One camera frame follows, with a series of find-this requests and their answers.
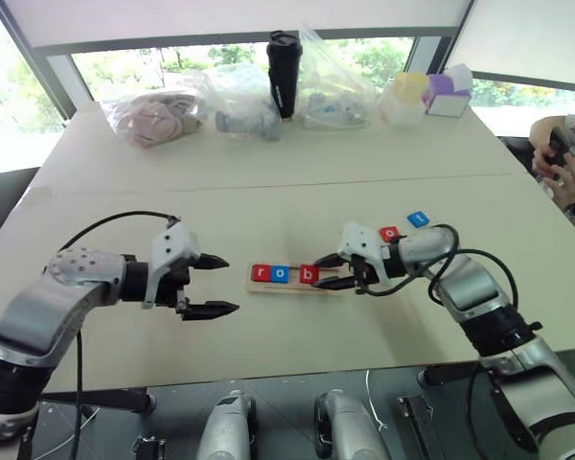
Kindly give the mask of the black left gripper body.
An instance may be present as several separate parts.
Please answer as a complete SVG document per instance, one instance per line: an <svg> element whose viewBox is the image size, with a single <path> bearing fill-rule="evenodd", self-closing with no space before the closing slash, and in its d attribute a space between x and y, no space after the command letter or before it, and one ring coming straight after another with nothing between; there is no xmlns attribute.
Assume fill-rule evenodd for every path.
<svg viewBox="0 0 575 460"><path fill-rule="evenodd" d="M175 261L162 264L155 304L159 307L174 309L179 315L196 315L195 307L185 293L185 287L190 284L190 260L179 257Z"/></svg>

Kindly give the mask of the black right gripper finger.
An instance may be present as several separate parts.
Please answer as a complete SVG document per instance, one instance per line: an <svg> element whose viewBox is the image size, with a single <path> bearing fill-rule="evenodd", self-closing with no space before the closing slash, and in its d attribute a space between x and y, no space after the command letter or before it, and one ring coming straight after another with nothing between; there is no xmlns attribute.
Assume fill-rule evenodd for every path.
<svg viewBox="0 0 575 460"><path fill-rule="evenodd" d="M319 258L312 265L320 268L336 268L347 264L349 261L351 261L350 256L331 253Z"/></svg>
<svg viewBox="0 0 575 460"><path fill-rule="evenodd" d="M325 290L344 290L352 289L356 286L356 278L354 276L339 277L332 276L320 279L312 284L314 288Z"/></svg>

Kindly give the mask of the person's right hand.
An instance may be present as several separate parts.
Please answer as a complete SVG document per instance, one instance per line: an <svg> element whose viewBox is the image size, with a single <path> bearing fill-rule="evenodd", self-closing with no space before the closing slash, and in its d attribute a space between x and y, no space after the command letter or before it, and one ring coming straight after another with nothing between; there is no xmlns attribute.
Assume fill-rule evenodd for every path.
<svg viewBox="0 0 575 460"><path fill-rule="evenodd" d="M560 179L559 165L554 162L556 152L549 146L543 145L535 148L532 160L532 170L539 181Z"/></svg>

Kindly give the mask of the person's left hand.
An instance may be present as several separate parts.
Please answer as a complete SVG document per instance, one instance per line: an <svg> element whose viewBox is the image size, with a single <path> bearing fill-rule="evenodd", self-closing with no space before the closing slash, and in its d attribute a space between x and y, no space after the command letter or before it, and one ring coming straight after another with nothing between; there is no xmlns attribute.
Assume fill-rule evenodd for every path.
<svg viewBox="0 0 575 460"><path fill-rule="evenodd" d="M553 200L561 210L575 203L575 156L568 152L563 155L563 167L553 165L552 174L557 179L547 180L548 187L553 192Z"/></svg>

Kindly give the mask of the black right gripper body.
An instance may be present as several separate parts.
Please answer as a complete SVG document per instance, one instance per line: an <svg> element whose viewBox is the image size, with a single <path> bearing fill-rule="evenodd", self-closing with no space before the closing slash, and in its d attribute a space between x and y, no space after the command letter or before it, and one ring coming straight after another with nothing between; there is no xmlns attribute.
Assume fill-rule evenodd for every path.
<svg viewBox="0 0 575 460"><path fill-rule="evenodd" d="M358 255L353 255L349 263L350 271L355 278L356 294L364 294L364 288L377 285L380 278L375 268L368 264L365 259Z"/></svg>

